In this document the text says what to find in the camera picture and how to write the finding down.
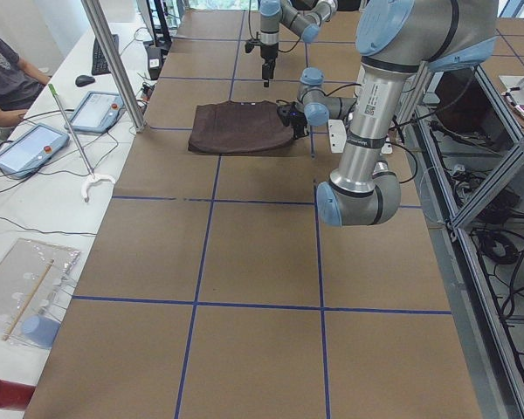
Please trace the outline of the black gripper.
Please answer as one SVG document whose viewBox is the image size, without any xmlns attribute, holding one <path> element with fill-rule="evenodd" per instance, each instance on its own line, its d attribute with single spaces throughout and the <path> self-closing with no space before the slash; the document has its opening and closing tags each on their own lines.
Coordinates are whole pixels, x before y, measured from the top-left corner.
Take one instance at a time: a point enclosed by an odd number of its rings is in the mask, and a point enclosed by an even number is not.
<svg viewBox="0 0 524 419">
<path fill-rule="evenodd" d="M 274 77 L 274 69 L 278 55 L 278 44 L 262 44 L 260 46 L 260 56 L 264 60 L 262 65 L 262 79 L 264 88 L 268 88 L 270 86 L 270 80 L 268 79 L 273 79 Z"/>
<path fill-rule="evenodd" d="M 293 138 L 295 140 L 307 137 L 309 135 L 307 119 L 304 113 L 301 111 L 290 112 L 289 121 L 293 130 Z"/>
</svg>

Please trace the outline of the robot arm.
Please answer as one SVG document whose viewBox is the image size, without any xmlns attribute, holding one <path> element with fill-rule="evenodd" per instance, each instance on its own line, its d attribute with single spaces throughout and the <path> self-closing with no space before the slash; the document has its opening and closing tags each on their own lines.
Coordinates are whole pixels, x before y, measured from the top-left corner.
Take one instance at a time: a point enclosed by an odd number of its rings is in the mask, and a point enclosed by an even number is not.
<svg viewBox="0 0 524 419">
<path fill-rule="evenodd" d="M 495 1 L 372 1 L 355 37 L 364 70 L 356 100 L 340 106 L 337 98 L 325 99 L 321 71 L 303 71 L 298 101 L 309 125 L 322 125 L 333 113 L 352 116 L 339 166 L 317 188 L 321 220 L 332 226 L 373 225 L 395 215 L 400 184 L 381 149 L 405 81 L 421 64 L 449 72 L 487 60 L 497 14 Z"/>
<path fill-rule="evenodd" d="M 290 1 L 261 1 L 260 15 L 260 56 L 264 87 L 270 85 L 274 76 L 276 59 L 279 56 L 279 29 L 284 26 L 305 44 L 311 44 L 318 37 L 324 22 L 337 12 L 338 2 L 320 0 L 308 3 L 309 11 L 302 14 Z"/>
</svg>

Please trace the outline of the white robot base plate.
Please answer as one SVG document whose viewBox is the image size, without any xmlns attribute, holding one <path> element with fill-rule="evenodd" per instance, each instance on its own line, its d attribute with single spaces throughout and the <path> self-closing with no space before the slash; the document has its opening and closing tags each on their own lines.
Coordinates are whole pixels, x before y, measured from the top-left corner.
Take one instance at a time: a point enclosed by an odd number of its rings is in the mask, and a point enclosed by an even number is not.
<svg viewBox="0 0 524 419">
<path fill-rule="evenodd" d="M 349 126 L 345 126 L 343 120 L 329 120 L 327 122 L 329 146 L 333 154 L 341 154 L 348 141 L 358 139 L 348 128 Z"/>
</svg>

